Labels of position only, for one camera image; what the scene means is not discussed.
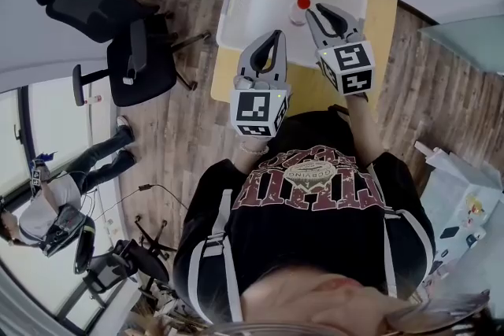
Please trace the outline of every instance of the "wristband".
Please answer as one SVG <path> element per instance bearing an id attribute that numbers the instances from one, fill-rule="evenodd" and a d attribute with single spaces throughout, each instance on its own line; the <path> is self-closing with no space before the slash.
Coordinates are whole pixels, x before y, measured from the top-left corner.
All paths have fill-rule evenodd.
<path id="1" fill-rule="evenodd" d="M 267 152 L 269 152 L 269 147 L 266 146 L 263 150 L 261 151 L 252 151 L 252 150 L 249 150 L 245 147 L 245 144 L 244 142 L 241 142 L 239 144 L 239 149 L 244 151 L 245 153 L 249 153 L 249 154 L 253 154 L 254 156 L 264 156 Z"/>

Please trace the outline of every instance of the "white suspender strap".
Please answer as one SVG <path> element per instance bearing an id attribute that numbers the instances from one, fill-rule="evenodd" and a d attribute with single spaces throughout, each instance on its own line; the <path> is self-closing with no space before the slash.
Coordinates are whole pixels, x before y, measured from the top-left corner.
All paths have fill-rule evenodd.
<path id="1" fill-rule="evenodd" d="M 202 311 L 198 300 L 199 261 L 202 257 L 205 242 L 206 240 L 201 241 L 192 251 L 191 262 L 189 263 L 189 274 L 187 276 L 187 292 L 189 294 L 189 301 L 198 315 L 200 315 L 206 322 L 212 323 L 212 321 Z"/>
<path id="2" fill-rule="evenodd" d="M 224 232 L 224 227 L 229 220 L 231 212 L 231 189 L 224 189 L 219 205 L 219 214 L 213 223 L 212 234 L 220 234 Z"/>
<path id="3" fill-rule="evenodd" d="M 424 278 L 422 279 L 424 280 L 431 272 L 432 263 L 434 262 L 434 251 L 432 250 L 431 240 L 429 239 L 425 229 L 422 227 L 422 225 L 418 222 L 418 220 L 415 218 L 413 214 L 411 214 L 407 210 L 398 210 L 397 212 L 404 215 L 404 217 L 408 220 L 409 225 L 413 227 L 413 229 L 418 235 L 418 238 L 422 241 L 422 244 L 424 244 L 425 259 L 427 260 L 425 275 Z"/>
<path id="4" fill-rule="evenodd" d="M 235 263 L 229 238 L 224 238 L 224 264 L 226 265 L 226 281 L 228 284 L 229 310 L 233 322 L 242 322 L 242 305 L 239 302 L 238 283 L 236 282 Z"/>
<path id="5" fill-rule="evenodd" d="M 368 166 L 368 172 L 372 177 L 372 180 L 375 182 L 378 190 L 380 191 L 380 196 L 383 198 L 383 203 L 387 206 L 387 202 L 385 201 L 385 195 L 383 190 L 381 189 L 380 181 L 378 180 L 378 175 L 376 175 L 375 168 L 372 164 Z M 394 261 L 392 260 L 392 250 L 391 250 L 391 242 L 388 238 L 387 232 L 387 220 L 396 219 L 398 216 L 392 211 L 390 208 L 385 208 L 385 216 L 384 216 L 384 263 L 385 263 L 385 279 L 387 280 L 387 293 L 390 297 L 397 298 L 397 283 L 395 281 L 395 270 L 394 270 Z"/>
<path id="6" fill-rule="evenodd" d="M 390 297 L 397 298 L 397 284 L 395 282 L 394 262 L 392 261 L 391 243 L 388 239 L 387 220 L 384 220 L 384 261 L 385 279 L 387 280 L 387 293 Z"/>
<path id="7" fill-rule="evenodd" d="M 205 315 L 198 300 L 198 276 L 200 261 L 206 257 L 223 256 L 228 289 L 229 310 L 233 322 L 242 322 L 242 307 L 239 301 L 238 283 L 236 282 L 235 264 L 233 262 L 231 243 L 224 233 L 231 211 L 231 189 L 222 192 L 219 213 L 212 227 L 212 234 L 201 241 L 192 251 L 187 279 L 189 301 L 195 311 L 208 323 L 212 321 Z"/>

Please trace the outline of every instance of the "yellow tabletop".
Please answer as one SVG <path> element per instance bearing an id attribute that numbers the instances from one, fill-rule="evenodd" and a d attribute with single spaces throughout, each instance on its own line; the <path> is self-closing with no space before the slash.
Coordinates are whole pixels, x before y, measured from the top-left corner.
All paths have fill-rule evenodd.
<path id="1" fill-rule="evenodd" d="M 375 87 L 368 93 L 369 104 L 373 109 L 376 107 L 387 69 L 396 8 L 397 0 L 368 0 L 364 34 L 371 42 L 376 62 Z M 213 99 L 229 102 L 239 55 L 240 52 L 237 50 L 219 48 L 213 72 L 211 91 Z M 291 104 L 287 113 L 289 116 L 324 110 L 333 104 L 346 106 L 344 97 L 322 76 L 320 69 L 290 63 L 287 67 L 287 82 L 292 85 Z"/>

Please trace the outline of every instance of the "white shoe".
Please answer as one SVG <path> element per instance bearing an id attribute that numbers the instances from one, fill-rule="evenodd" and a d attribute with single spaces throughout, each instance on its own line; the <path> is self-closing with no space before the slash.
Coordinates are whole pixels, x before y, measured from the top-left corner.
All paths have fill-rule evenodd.
<path id="1" fill-rule="evenodd" d="M 129 124 L 126 116 L 122 116 L 122 115 L 118 116 L 116 122 L 117 122 L 117 130 L 121 129 L 124 126 L 127 127 L 129 129 L 130 133 L 132 134 L 133 141 L 135 141 L 135 134 L 133 133 L 132 126 Z"/>

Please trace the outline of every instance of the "printed graphic on shirt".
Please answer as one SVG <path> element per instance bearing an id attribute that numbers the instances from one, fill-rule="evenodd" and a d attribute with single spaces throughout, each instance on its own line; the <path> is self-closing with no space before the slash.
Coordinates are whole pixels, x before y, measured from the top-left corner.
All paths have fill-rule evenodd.
<path id="1" fill-rule="evenodd" d="M 283 177 L 294 188 L 310 192 L 317 186 L 325 186 L 336 175 L 336 167 L 327 161 L 305 161 L 287 168 Z"/>
<path id="2" fill-rule="evenodd" d="M 262 162 L 246 179 L 233 209 L 283 204 L 313 212 L 384 209 L 371 175 L 359 172 L 354 157 L 327 146 L 279 153 Z"/>

